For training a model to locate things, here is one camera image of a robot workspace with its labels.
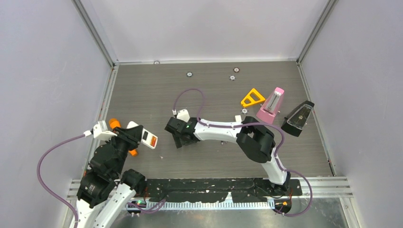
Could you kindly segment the white remote control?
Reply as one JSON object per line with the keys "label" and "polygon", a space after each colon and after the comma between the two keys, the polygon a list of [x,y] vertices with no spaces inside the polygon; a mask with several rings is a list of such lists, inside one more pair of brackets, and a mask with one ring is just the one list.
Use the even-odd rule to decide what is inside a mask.
{"label": "white remote control", "polygon": [[[138,125],[136,122],[130,121],[126,127],[130,129],[130,128],[137,127],[137,126],[139,126],[139,125]],[[150,146],[150,140],[151,140],[152,136],[157,137],[156,135],[154,135],[154,134],[151,133],[150,131],[148,131],[148,130],[146,130],[145,128],[143,128],[141,143],[142,143],[143,145],[147,146],[147,147],[150,148],[150,149],[155,149],[156,146],[157,146],[158,141],[157,141],[156,146],[155,146],[154,148],[151,147],[151,146]]]}

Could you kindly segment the orange AAA battery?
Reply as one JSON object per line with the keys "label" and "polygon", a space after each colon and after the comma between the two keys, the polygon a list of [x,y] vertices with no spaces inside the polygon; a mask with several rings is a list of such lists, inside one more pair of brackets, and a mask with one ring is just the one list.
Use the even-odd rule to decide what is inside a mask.
{"label": "orange AAA battery", "polygon": [[155,137],[155,136],[152,136],[152,138],[151,138],[151,140],[150,140],[150,146],[151,147],[155,147],[156,146],[156,143],[157,143],[157,137]]}

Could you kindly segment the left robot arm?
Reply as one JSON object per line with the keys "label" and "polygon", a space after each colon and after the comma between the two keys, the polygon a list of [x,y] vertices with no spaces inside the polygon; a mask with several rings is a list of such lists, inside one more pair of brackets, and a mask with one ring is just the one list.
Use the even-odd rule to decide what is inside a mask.
{"label": "left robot arm", "polygon": [[100,121],[91,134],[106,143],[95,149],[80,181],[72,228],[111,227],[129,200],[142,196],[146,189],[144,175],[133,169],[123,171],[129,152],[149,135],[144,127],[130,122],[126,128],[114,126],[110,131]]}

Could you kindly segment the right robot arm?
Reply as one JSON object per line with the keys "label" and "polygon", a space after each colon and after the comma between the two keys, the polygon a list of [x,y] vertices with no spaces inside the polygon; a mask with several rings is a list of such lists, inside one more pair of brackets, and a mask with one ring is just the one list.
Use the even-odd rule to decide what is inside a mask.
{"label": "right robot arm", "polygon": [[196,117],[185,121],[171,117],[165,126],[177,148],[209,140],[237,144],[247,158],[262,165],[273,192],[283,195],[290,189],[290,172],[278,157],[281,145],[276,144],[270,128],[270,124],[251,116],[238,122],[214,122]]}

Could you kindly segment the slim white black remote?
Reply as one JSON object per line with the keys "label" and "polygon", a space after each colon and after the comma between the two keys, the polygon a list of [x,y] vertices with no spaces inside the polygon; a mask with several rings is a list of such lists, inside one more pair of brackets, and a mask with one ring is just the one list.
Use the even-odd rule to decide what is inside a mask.
{"label": "slim white black remote", "polygon": [[235,121],[236,121],[236,122],[241,122],[241,121],[242,121],[241,116],[240,116],[240,115],[236,115],[236,116],[235,116]]}

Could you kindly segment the pink metronome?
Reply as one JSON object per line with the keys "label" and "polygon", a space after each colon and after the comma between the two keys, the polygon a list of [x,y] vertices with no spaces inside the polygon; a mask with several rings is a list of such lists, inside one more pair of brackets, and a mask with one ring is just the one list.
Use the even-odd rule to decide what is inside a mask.
{"label": "pink metronome", "polygon": [[256,113],[256,117],[265,123],[273,124],[282,104],[284,92],[282,88],[276,87],[260,107]]}

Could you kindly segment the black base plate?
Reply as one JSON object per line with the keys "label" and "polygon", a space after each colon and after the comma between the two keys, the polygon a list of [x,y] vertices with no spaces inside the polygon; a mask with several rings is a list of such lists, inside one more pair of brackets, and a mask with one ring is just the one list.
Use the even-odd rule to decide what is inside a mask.
{"label": "black base plate", "polygon": [[300,181],[291,179],[286,188],[266,178],[148,179],[141,197],[152,202],[215,203],[230,196],[235,203],[265,202],[268,197],[303,195]]}

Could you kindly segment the yellow triangular plastic frame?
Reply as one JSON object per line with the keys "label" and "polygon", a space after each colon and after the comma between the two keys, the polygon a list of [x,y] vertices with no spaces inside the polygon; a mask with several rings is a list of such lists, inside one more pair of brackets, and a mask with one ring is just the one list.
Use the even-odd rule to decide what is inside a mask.
{"label": "yellow triangular plastic frame", "polygon": [[252,88],[241,100],[240,104],[243,108],[264,102],[266,98],[255,88]]}

